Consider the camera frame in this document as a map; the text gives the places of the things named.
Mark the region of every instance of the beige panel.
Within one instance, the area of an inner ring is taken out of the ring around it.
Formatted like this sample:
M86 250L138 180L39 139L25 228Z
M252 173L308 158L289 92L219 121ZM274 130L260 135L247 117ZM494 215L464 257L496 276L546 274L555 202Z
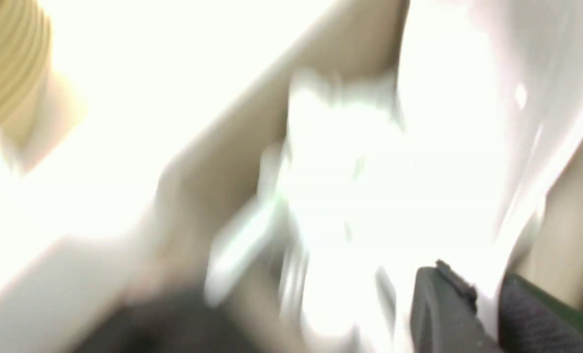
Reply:
M583 307L583 143L549 192L543 228L518 272Z

